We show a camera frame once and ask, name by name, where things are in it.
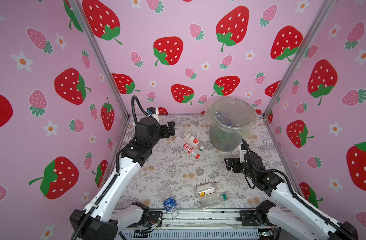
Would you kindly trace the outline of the white bottle with red cap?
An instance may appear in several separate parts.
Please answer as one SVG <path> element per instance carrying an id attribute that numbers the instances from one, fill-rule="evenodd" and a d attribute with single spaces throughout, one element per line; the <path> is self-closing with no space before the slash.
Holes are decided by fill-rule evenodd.
<path id="1" fill-rule="evenodd" d="M 176 137 L 174 142 L 183 149 L 188 155 L 194 156 L 196 159 L 200 158 L 200 154 L 192 147 L 189 143 L 187 143 L 181 137 Z"/>

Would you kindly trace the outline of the Pocari bottle blue label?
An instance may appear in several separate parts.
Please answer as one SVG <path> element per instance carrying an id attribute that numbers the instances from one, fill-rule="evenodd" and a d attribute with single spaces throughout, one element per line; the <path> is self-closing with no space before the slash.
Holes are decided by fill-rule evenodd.
<path id="1" fill-rule="evenodd" d="M 176 219 L 179 215 L 177 211 L 178 204 L 172 194 L 171 188 L 169 186 L 160 185 L 158 191 L 166 213 L 171 214 L 172 218 Z"/>

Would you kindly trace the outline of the clear bottle purple red label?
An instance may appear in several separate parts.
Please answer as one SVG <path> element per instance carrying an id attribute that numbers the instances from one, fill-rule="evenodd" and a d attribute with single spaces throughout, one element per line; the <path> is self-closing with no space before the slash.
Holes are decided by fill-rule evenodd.
<path id="1" fill-rule="evenodd" d="M 224 114 L 223 112 L 220 112 L 220 111 L 217 111 L 215 113 L 216 117 L 218 118 L 218 120 L 223 124 L 223 125 L 226 125 L 226 126 L 229 126 L 229 127 L 239 127 L 240 124 L 238 123 L 233 123 L 227 116 L 226 114 Z"/>

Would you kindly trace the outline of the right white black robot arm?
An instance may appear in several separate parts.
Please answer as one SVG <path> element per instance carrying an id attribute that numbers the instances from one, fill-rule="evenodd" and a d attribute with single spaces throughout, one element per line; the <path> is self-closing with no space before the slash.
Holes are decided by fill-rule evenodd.
<path id="1" fill-rule="evenodd" d="M 253 213 L 242 213 L 243 225 L 277 226 L 300 240 L 358 239 L 352 224 L 328 216 L 294 192 L 288 177 L 279 170 L 267 170 L 255 152 L 241 150 L 240 158 L 225 158 L 224 162 L 227 170 L 242 173 L 252 190 L 273 198 L 260 203 Z"/>

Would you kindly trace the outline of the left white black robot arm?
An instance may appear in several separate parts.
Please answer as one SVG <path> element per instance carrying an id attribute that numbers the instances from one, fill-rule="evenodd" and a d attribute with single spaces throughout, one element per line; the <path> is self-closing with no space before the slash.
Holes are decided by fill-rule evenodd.
<path id="1" fill-rule="evenodd" d="M 133 202 L 120 211 L 118 220 L 112 219 L 114 208 L 134 175 L 151 156 L 160 139 L 175 135 L 175 122 L 161 125 L 154 117 L 142 118 L 135 124 L 135 135 L 116 153 L 116 167 L 97 195 L 83 210 L 74 210 L 70 222 L 74 240 L 113 240 L 131 226 L 148 223 L 149 207 Z"/>

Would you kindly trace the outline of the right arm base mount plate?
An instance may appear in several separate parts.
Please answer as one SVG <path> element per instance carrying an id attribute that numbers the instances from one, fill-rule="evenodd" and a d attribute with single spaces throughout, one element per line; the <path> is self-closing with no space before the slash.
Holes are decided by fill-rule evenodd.
<path id="1" fill-rule="evenodd" d="M 240 211 L 238 221 L 243 227 L 273 227 L 274 225 L 268 221 L 266 215 L 256 215 L 256 211 Z"/>

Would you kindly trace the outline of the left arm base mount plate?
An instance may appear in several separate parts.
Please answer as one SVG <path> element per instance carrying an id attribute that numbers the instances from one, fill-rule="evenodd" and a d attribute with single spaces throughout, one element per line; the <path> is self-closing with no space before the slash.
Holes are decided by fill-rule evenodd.
<path id="1" fill-rule="evenodd" d="M 130 225 L 130 228 L 149 228 L 156 224 L 156 227 L 161 227 L 163 221 L 162 211 L 150 211 L 148 215 L 141 219 L 140 222 Z"/>

